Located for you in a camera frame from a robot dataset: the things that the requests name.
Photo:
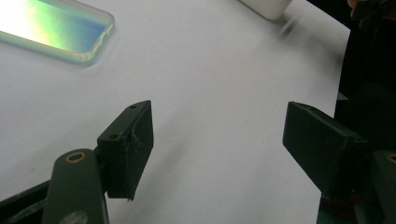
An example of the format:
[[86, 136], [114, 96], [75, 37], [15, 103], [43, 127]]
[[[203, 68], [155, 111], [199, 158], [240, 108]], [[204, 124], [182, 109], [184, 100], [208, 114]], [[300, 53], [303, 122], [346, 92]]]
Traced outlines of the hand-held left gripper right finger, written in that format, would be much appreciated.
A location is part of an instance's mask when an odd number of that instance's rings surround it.
[[368, 140], [314, 108], [289, 102], [282, 143], [328, 200], [346, 200], [356, 188]]

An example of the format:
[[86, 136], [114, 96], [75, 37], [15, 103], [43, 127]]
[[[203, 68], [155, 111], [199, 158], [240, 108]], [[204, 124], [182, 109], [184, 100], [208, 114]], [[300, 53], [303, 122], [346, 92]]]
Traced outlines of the white plastic storage box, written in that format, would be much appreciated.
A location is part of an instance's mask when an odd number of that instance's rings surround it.
[[279, 18], [292, 0], [240, 0], [267, 20]]

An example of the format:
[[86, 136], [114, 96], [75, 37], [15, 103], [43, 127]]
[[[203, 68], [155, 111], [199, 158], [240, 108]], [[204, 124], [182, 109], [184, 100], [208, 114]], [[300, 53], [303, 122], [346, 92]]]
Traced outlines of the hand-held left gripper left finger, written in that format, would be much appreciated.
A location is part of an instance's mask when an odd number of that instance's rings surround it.
[[134, 198], [153, 149], [151, 101], [127, 106], [97, 139], [96, 154], [107, 168], [109, 198]]

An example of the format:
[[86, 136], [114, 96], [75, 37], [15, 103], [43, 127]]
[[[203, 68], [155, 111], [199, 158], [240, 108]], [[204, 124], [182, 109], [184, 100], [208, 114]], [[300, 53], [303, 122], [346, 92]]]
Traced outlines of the iridescent translucent phone case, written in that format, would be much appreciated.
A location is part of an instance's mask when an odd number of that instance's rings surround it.
[[70, 63], [95, 60], [115, 18], [78, 0], [0, 0], [0, 41]]

